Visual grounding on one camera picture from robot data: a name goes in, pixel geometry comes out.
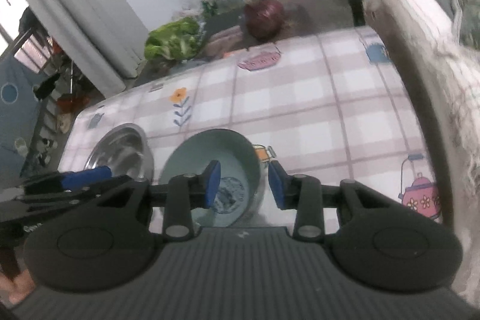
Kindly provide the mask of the person left hand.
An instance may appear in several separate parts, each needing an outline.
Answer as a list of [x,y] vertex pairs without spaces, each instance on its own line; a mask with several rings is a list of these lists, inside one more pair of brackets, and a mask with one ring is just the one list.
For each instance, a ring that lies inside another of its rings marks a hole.
[[8,301],[13,305],[18,305],[18,303],[22,302],[36,287],[28,270],[21,271],[20,274],[12,280],[1,273],[0,282],[1,293],[6,293]]

